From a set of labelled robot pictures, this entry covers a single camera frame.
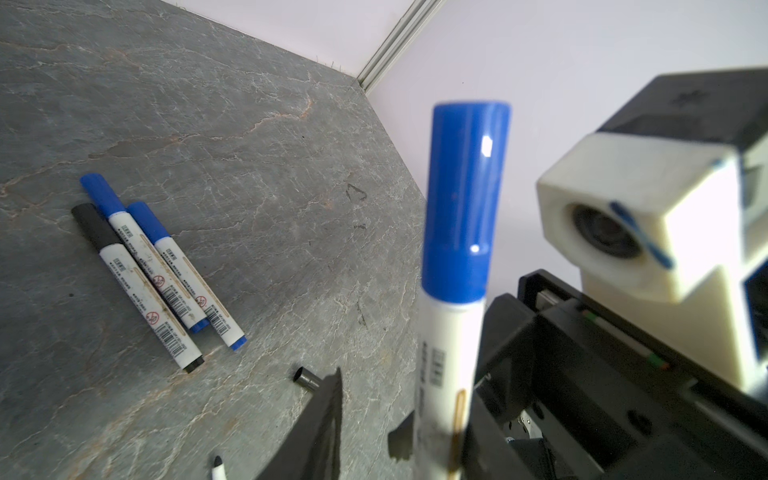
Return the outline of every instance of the white wall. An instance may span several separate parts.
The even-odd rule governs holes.
[[[768,64],[766,0],[449,0],[369,99],[426,192],[432,106],[512,104],[488,294],[578,271],[541,233],[535,181],[652,77]]]
[[[357,76],[412,0],[165,0]]]

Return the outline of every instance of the blue ink mark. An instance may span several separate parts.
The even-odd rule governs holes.
[[[619,218],[621,218],[621,221],[623,221],[625,224],[627,224],[628,227],[634,230],[637,236],[640,237],[641,242],[645,245],[650,254],[654,256],[656,261],[661,264],[661,266],[667,270],[672,270],[674,268],[674,260],[672,260],[669,255],[661,251],[661,248],[657,247],[657,245],[652,242],[650,238],[648,238],[645,232],[642,231],[637,225],[637,222],[634,221],[634,217],[632,217],[632,214],[629,213],[629,210],[627,210],[624,205],[614,200],[610,202],[608,206]]]

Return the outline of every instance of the whiteboard marker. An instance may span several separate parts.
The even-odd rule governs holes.
[[[461,475],[510,113],[509,105],[495,102],[441,104],[433,112],[414,479]]]
[[[243,330],[216,298],[213,290],[205,283],[203,277],[181,251],[176,240],[170,237],[149,206],[144,202],[136,202],[128,205],[127,210],[147,234],[147,238],[157,252],[179,277],[187,291],[192,294],[197,304],[203,308],[210,324],[214,326],[224,343],[232,350],[239,349],[247,341]]]
[[[96,207],[93,204],[77,205],[72,209],[72,215],[179,367],[192,373],[202,365],[200,350]]]
[[[187,292],[181,281],[163,261],[147,236],[141,231],[136,220],[125,211],[122,202],[107,181],[100,174],[87,174],[80,178],[80,183],[96,207],[109,220],[109,224],[118,233],[128,251],[134,256],[141,269],[152,280],[170,308],[192,333],[197,333],[209,325],[203,309]]]

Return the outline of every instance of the black marker cap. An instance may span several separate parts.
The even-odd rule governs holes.
[[[203,360],[203,356],[198,356],[196,359],[192,360],[192,363],[184,367],[184,371],[187,373],[192,373],[193,370],[195,370],[198,366],[201,366],[205,363],[205,360]]]
[[[72,209],[72,216],[80,225],[85,236],[94,244],[96,250],[101,252],[104,247],[120,243],[120,237],[112,230],[93,204],[80,204]]]

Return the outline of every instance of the marble tabletop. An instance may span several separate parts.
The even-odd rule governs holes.
[[[343,477],[408,478],[424,200],[354,78],[159,0],[0,1],[0,477],[254,478],[341,368]],[[144,200],[248,336],[177,368],[70,209]]]

